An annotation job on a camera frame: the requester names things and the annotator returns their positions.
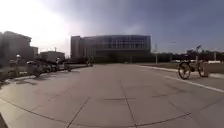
distant building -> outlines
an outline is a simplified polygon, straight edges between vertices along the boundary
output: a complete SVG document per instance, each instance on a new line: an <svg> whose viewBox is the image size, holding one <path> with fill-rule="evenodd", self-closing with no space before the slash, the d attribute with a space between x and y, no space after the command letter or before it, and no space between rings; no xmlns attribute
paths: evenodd
<svg viewBox="0 0 224 128"><path fill-rule="evenodd" d="M6 31L1 34L0 38L0 44L2 48L0 64L8 65L9 60L15 60L16 55L18 54L21 55L25 61L29 61L34 58L34 49L30 46L30 37Z"/></svg>
<svg viewBox="0 0 224 128"><path fill-rule="evenodd" d="M34 55L37 55L38 54L38 47L31 46L31 48L33 49Z"/></svg>
<svg viewBox="0 0 224 128"><path fill-rule="evenodd" d="M132 61L151 52L151 38L144 35L71 37L73 60L94 57L113 62Z"/></svg>
<svg viewBox="0 0 224 128"><path fill-rule="evenodd" d="M56 51L46 51L46 52L41 52L40 57L46 60L51 60L51 61L56 61L57 58L64 60L65 53L56 52Z"/></svg>

paving tile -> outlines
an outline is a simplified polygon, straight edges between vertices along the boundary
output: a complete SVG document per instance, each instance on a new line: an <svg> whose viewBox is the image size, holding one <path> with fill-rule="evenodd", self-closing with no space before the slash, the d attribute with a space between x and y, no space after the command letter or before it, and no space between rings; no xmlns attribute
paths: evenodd
<svg viewBox="0 0 224 128"><path fill-rule="evenodd" d="M125 100L89 100L74 120L87 126L134 126Z"/></svg>
<svg viewBox="0 0 224 128"><path fill-rule="evenodd" d="M200 111L201 117L205 122L209 122L214 128L223 128L224 126L224 108L214 104Z"/></svg>
<svg viewBox="0 0 224 128"><path fill-rule="evenodd" d="M43 94L43 93L31 92L31 93L25 93L25 94L19 95L19 97L13 98L11 102L21 108L31 111L34 108L47 102L52 97L54 96Z"/></svg>
<svg viewBox="0 0 224 128"><path fill-rule="evenodd" d="M166 99L169 100L181 111L186 113L198 111L208 105L207 102L202 101L201 99L189 93L179 93L175 95L170 95L167 96Z"/></svg>
<svg viewBox="0 0 224 128"><path fill-rule="evenodd" d="M197 86L192 87L192 94L200 98L201 100L207 102L207 103L213 103L216 100L220 100L221 98L224 98L224 94L213 91L210 89L200 88Z"/></svg>
<svg viewBox="0 0 224 128"><path fill-rule="evenodd" d="M0 94L0 97L4 100L12 101L15 98L20 97L21 95L25 95L25 93L27 93L25 90L21 90L15 86L11 86L10 88L4 90L4 92Z"/></svg>
<svg viewBox="0 0 224 128"><path fill-rule="evenodd" d="M66 91L66 94L73 98L90 97L93 94L93 89L92 87L77 86Z"/></svg>
<svg viewBox="0 0 224 128"><path fill-rule="evenodd" d="M71 124L69 128L100 128L100 127L81 126L81 125Z"/></svg>
<svg viewBox="0 0 224 128"><path fill-rule="evenodd" d="M106 87L96 88L95 90L92 90L92 91L93 91L92 95L91 95L92 98L97 98L97 99L123 99L123 98L125 98L121 87L106 86Z"/></svg>
<svg viewBox="0 0 224 128"><path fill-rule="evenodd" d="M4 86L1 86L1 89L0 89L0 97L1 97L1 95L3 95L3 93L12 90L12 88L14 88L14 87L15 86L13 84L11 84L11 83L6 84Z"/></svg>
<svg viewBox="0 0 224 128"><path fill-rule="evenodd" d="M224 107L224 99L220 100L219 102L217 102L218 105L221 105Z"/></svg>
<svg viewBox="0 0 224 128"><path fill-rule="evenodd" d="M66 128L68 124L27 112L9 124L9 128Z"/></svg>
<svg viewBox="0 0 224 128"><path fill-rule="evenodd" d="M1 105L4 105L4 104L6 104L6 103L7 103L6 101L0 99L0 106L1 106Z"/></svg>
<svg viewBox="0 0 224 128"><path fill-rule="evenodd" d="M2 117L0 113L0 128L8 128L8 125L6 124L4 118Z"/></svg>
<svg viewBox="0 0 224 128"><path fill-rule="evenodd" d="M145 126L139 126L138 128L202 128L197 123L194 122L190 117L182 117L179 119L151 124Z"/></svg>
<svg viewBox="0 0 224 128"><path fill-rule="evenodd" d="M34 81L32 79L33 77L32 76L28 76L28 77L22 77L22 78L16 78L13 80L13 83L16 85L16 86L35 86L37 85L37 81Z"/></svg>
<svg viewBox="0 0 224 128"><path fill-rule="evenodd" d="M88 98L72 98L61 95L38 107L33 112L53 119L70 122Z"/></svg>
<svg viewBox="0 0 224 128"><path fill-rule="evenodd" d="M190 114L189 117L191 117L201 128L216 128L210 120L206 119L201 114L200 111Z"/></svg>
<svg viewBox="0 0 224 128"><path fill-rule="evenodd" d="M128 100L137 124L160 122L184 115L162 98Z"/></svg>
<svg viewBox="0 0 224 128"><path fill-rule="evenodd" d="M47 81L41 86L38 86L36 91L52 95L61 94L72 87L72 83L66 82L66 80L67 79L58 78L52 81Z"/></svg>
<svg viewBox="0 0 224 128"><path fill-rule="evenodd" d="M159 95L152 86L125 86L127 98L147 98Z"/></svg>
<svg viewBox="0 0 224 128"><path fill-rule="evenodd" d="M9 103L6 103L2 106L0 106L0 112L2 114L2 117L4 118L5 122L8 124L17 118L19 118L23 113L25 113L24 110L13 106Z"/></svg>
<svg viewBox="0 0 224 128"><path fill-rule="evenodd" d="M160 85L155 85L152 87L159 95L169 95L180 92L180 90L172 88L171 86L168 86L168 84L165 83L161 83Z"/></svg>

sky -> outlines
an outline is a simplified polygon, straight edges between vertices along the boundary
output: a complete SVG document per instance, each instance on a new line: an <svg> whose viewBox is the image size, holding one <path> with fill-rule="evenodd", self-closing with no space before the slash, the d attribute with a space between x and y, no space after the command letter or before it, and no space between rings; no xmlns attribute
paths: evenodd
<svg viewBox="0 0 224 128"><path fill-rule="evenodd" d="M223 0L0 0L0 31L69 54L71 35L150 35L152 51L224 51Z"/></svg>

pole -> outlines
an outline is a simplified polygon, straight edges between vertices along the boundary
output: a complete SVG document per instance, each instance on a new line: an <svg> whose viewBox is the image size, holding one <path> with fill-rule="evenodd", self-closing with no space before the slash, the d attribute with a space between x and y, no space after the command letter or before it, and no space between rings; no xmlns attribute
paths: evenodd
<svg viewBox="0 0 224 128"><path fill-rule="evenodd" d="M157 54L157 50L158 50L158 45L155 44L156 64L158 63L158 54Z"/></svg>
<svg viewBox="0 0 224 128"><path fill-rule="evenodd" d="M173 61L173 55L171 54L170 55L170 62L172 62Z"/></svg>
<svg viewBox="0 0 224 128"><path fill-rule="evenodd" d="M216 51L214 51L214 61L216 61Z"/></svg>

bicycle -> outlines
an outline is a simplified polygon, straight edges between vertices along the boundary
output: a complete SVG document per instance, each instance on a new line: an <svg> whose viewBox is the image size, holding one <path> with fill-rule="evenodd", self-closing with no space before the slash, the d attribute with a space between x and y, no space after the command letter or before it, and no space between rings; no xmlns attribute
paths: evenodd
<svg viewBox="0 0 224 128"><path fill-rule="evenodd" d="M19 61L21 61L21 56L17 55L16 60L10 60L10 70L8 71L9 79L14 79L20 76L20 69L19 69ZM34 75L36 78L40 77L41 72L39 70L39 64L34 61L28 61L26 63L26 72L28 75Z"/></svg>
<svg viewBox="0 0 224 128"><path fill-rule="evenodd" d="M195 65L193 66L192 61L191 60L187 60L187 61L182 61L179 63L178 65L178 74L180 76L181 79L186 80L189 79L191 72L195 72L197 71L199 73L200 77L207 77L206 75L203 74L204 72L204 66L203 63L204 61L199 60L199 49L201 49L201 45L196 47L196 61L195 61Z"/></svg>

